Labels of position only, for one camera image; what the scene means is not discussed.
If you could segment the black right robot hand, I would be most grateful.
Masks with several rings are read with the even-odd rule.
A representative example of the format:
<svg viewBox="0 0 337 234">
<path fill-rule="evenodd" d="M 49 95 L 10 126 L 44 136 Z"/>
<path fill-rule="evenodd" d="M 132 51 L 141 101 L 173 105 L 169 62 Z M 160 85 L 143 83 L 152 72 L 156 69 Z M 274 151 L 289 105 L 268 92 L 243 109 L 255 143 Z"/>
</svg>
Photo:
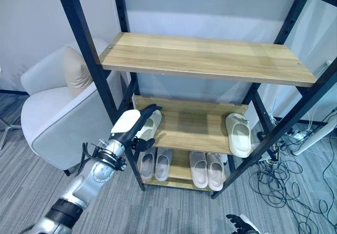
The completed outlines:
<svg viewBox="0 0 337 234">
<path fill-rule="evenodd" d="M 233 215 L 227 214 L 226 218 L 234 224 L 236 230 L 232 234 L 261 234 L 258 228 L 253 224 L 253 222 L 244 214 Z"/>
</svg>

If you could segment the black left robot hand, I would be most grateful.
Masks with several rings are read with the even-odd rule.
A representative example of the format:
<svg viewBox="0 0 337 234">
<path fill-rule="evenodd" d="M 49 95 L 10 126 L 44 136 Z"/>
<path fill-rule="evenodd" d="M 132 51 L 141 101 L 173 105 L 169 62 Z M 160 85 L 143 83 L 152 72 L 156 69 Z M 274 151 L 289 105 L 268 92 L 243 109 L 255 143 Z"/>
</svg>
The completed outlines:
<svg viewBox="0 0 337 234">
<path fill-rule="evenodd" d="M 115 123 L 108 140 L 107 150 L 116 155 L 132 148 L 141 152 L 151 149 L 154 145 L 154 135 L 161 122 L 162 107 L 151 104 L 137 110 L 127 110 Z"/>
</svg>

